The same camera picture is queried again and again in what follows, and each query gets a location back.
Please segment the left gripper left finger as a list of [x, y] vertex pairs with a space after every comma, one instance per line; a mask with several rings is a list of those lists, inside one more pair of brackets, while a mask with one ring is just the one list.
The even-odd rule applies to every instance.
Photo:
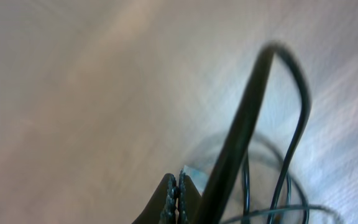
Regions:
[[177, 182], [173, 174], [165, 174], [152, 197], [133, 224], [176, 224]]

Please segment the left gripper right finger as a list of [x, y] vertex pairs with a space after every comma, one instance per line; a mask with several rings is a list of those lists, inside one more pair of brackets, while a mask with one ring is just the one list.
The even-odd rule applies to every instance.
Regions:
[[201, 195], [192, 179], [184, 170], [181, 170], [178, 184], [178, 220], [179, 224], [193, 223]]

